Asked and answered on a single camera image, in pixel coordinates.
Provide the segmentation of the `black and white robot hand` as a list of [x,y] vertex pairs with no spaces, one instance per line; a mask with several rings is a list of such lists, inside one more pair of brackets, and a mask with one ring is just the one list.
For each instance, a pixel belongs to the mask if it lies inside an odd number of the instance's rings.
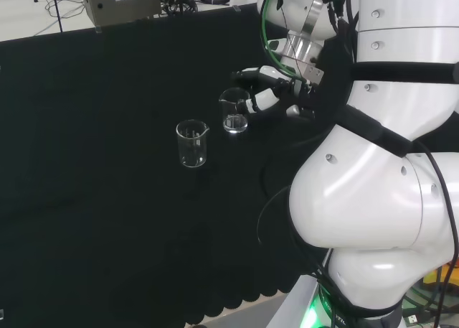
[[315,119],[312,85],[280,73],[274,67],[250,67],[231,74],[241,93],[229,99],[230,113],[244,116]]

